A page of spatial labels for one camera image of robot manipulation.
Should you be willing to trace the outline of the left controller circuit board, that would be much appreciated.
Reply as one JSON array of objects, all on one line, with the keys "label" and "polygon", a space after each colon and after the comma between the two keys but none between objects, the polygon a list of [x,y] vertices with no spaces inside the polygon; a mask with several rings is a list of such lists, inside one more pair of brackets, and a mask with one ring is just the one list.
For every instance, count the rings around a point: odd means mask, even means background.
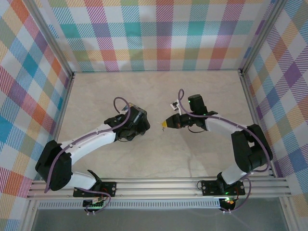
[{"label": "left controller circuit board", "polygon": [[91,209],[100,209],[105,205],[105,201],[93,202],[92,200],[83,200],[82,206]]}]

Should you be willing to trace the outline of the controller circuit board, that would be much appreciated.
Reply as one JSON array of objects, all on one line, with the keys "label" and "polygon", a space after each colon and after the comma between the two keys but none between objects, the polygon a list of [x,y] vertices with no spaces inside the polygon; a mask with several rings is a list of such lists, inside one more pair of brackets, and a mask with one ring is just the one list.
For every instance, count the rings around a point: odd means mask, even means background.
[{"label": "controller circuit board", "polygon": [[105,201],[93,202],[92,200],[83,200],[82,206],[91,209],[100,209],[105,205]]},{"label": "controller circuit board", "polygon": [[230,198],[223,198],[219,200],[219,204],[221,211],[229,211],[229,210],[234,210],[236,201]]}]

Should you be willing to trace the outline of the right controller circuit board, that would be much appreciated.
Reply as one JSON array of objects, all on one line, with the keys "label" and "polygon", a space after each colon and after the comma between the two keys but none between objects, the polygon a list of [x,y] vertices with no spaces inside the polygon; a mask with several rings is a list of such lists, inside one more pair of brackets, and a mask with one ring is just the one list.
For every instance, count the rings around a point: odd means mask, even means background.
[{"label": "right controller circuit board", "polygon": [[230,198],[223,198],[219,200],[219,204],[221,211],[229,211],[229,210],[234,210],[236,201]]}]

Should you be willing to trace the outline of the aluminium table back rail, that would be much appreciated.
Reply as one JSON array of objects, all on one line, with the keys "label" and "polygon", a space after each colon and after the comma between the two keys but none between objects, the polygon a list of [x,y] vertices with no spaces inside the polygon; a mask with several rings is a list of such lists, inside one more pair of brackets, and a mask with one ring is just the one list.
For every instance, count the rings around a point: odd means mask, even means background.
[{"label": "aluminium table back rail", "polygon": [[209,71],[209,72],[218,72],[218,71],[236,71],[240,69],[199,69],[199,70],[133,70],[133,71],[74,71],[74,74],[98,74],[98,73],[141,73],[141,72],[189,72],[189,71]]}]

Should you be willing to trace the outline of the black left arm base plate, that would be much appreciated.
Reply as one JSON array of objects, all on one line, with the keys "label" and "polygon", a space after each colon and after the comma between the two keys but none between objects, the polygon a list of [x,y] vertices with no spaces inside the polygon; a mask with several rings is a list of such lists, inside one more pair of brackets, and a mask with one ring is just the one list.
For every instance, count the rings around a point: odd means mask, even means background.
[{"label": "black left arm base plate", "polygon": [[96,182],[89,191],[95,191],[96,193],[74,188],[73,197],[106,197],[106,195],[101,194],[101,192],[108,193],[111,197],[114,197],[116,194],[116,182]]}]

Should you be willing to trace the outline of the aluminium mounting rail beam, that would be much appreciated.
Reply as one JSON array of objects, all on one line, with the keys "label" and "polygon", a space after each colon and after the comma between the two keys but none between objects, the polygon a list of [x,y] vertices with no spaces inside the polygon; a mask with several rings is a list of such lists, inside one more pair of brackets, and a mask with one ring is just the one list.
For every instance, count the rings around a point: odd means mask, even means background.
[{"label": "aluminium mounting rail beam", "polygon": [[[197,189],[200,180],[213,180],[206,178],[119,178],[102,179],[102,181],[115,181],[116,193],[114,199],[194,199],[202,198],[202,191]],[[276,198],[290,197],[291,190],[284,178],[270,176],[250,177],[252,189],[250,198]],[[28,199],[56,200],[74,199],[73,189],[61,189],[44,193],[46,183],[42,180],[33,181],[28,192]]]}]

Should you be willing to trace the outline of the aluminium table side rail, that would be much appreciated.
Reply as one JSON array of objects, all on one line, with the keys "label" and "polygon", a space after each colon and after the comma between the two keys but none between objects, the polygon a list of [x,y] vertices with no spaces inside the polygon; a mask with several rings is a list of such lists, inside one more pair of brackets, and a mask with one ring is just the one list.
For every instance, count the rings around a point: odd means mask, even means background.
[{"label": "aluminium table side rail", "polygon": [[[241,82],[241,85],[242,85],[243,90],[244,90],[244,94],[245,94],[245,97],[246,97],[246,100],[247,100],[247,103],[248,103],[248,108],[249,108],[252,120],[255,124],[258,124],[259,126],[261,126],[260,119],[258,117],[258,113],[257,113],[257,110],[255,108],[255,104],[254,104],[254,101],[253,101],[252,94],[249,91],[247,81],[246,81],[244,73],[241,69],[238,69],[238,75],[239,75],[240,82]],[[276,176],[276,170],[275,170],[274,166],[272,165],[272,161],[269,162],[267,173],[270,176],[273,176],[274,178],[277,177]]]},{"label": "aluminium table side rail", "polygon": [[56,149],[58,148],[57,140],[60,134],[60,129],[63,123],[73,83],[74,83],[74,76],[69,77],[66,82],[67,88],[63,90],[63,93],[58,103],[59,112],[55,114],[55,124],[53,124],[52,126],[53,134],[46,143],[36,165],[36,171],[38,172],[38,174],[40,174],[41,179],[44,180],[45,182],[49,181],[49,177],[51,176],[52,172],[52,170],[50,171],[50,168],[51,167],[53,168],[53,160],[58,153],[58,151],[53,152],[53,148]]}]

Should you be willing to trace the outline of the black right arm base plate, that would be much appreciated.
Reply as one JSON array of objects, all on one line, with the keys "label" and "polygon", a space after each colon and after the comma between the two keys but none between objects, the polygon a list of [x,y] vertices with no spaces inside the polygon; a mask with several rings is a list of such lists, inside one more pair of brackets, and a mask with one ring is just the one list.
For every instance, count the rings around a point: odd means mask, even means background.
[{"label": "black right arm base plate", "polygon": [[202,180],[201,186],[203,196],[245,195],[244,184],[241,181],[228,185],[218,180]]}]

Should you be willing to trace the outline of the aluminium frame post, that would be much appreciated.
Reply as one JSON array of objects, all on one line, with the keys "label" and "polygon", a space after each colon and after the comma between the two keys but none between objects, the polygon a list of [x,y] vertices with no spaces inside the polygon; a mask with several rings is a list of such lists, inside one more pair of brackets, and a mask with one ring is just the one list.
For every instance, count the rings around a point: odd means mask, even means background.
[{"label": "aluminium frame post", "polygon": [[287,1],[288,0],[275,0],[273,7],[268,14],[267,19],[262,24],[262,27],[260,29],[257,29],[259,31],[259,34],[256,37],[256,40],[253,46],[251,47],[250,52],[248,53],[247,57],[244,58],[243,65],[241,65],[241,67],[239,68],[242,74],[247,73],[248,69],[253,64],[253,61],[255,60],[257,54],[259,53],[263,43],[265,42],[270,31],[272,30],[275,22],[277,21]]},{"label": "aluminium frame post", "polygon": [[43,34],[49,46],[51,47],[55,56],[58,58],[59,63],[62,65],[62,67],[64,68],[66,73],[69,75],[69,77],[73,78],[74,72],[70,68],[67,59],[65,58],[60,46],[58,45],[50,28],[48,27],[48,24],[45,22],[44,17],[42,16],[35,1],[34,0],[22,0],[22,2],[25,4],[30,14],[33,16],[34,21],[37,23],[39,29],[41,30],[41,33]]}]

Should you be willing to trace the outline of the aluminium frame leg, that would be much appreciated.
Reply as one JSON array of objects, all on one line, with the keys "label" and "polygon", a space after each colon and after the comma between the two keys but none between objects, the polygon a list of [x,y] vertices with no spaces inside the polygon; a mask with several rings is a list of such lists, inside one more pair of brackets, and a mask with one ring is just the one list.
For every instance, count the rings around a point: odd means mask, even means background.
[{"label": "aluminium frame leg", "polygon": [[35,216],[38,210],[39,202],[38,200],[29,200],[26,204],[26,211],[24,215],[24,220],[21,226],[21,231],[31,231]]},{"label": "aluminium frame leg", "polygon": [[288,197],[280,197],[283,214],[289,231],[298,231],[295,216]]}]

